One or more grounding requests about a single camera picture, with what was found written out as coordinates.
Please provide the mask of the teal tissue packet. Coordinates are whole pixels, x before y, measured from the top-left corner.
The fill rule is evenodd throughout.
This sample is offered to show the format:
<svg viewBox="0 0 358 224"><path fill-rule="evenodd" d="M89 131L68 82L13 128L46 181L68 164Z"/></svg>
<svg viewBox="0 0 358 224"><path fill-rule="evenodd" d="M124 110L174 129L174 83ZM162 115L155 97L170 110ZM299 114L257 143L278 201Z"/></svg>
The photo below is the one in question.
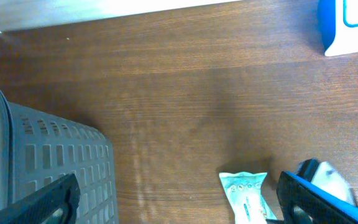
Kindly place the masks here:
<svg viewBox="0 0 358 224"><path fill-rule="evenodd" d="M219 173L219 179L234 213L235 224L267 224L267 220L277 220L262 196L261 187L266 176L266 172Z"/></svg>

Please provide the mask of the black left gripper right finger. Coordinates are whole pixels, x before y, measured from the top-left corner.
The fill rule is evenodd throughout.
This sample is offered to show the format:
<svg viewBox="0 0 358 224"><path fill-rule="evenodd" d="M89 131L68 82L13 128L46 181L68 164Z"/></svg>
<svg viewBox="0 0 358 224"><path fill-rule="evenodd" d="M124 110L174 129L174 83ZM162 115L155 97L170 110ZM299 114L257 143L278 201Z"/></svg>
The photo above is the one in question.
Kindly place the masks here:
<svg viewBox="0 0 358 224"><path fill-rule="evenodd" d="M283 171L277 185L282 223L358 223L358 208Z"/></svg>

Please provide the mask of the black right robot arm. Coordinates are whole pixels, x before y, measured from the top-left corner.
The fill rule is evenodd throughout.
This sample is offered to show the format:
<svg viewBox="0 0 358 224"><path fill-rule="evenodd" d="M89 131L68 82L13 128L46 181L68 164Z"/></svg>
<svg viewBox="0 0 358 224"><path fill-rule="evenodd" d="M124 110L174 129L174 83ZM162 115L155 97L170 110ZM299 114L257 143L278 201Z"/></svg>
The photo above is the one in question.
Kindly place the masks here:
<svg viewBox="0 0 358 224"><path fill-rule="evenodd" d="M329 162L316 158L305 160L298 164L295 174L338 199L358 207L352 187Z"/></svg>

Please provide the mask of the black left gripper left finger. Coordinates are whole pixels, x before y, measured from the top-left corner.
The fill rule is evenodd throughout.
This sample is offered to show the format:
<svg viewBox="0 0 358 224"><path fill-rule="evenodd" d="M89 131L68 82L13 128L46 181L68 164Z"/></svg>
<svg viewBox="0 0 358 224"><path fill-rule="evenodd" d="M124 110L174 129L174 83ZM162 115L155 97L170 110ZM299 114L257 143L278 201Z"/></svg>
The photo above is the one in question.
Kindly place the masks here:
<svg viewBox="0 0 358 224"><path fill-rule="evenodd" d="M67 174L0 210L0 223L75 223L80 187Z"/></svg>

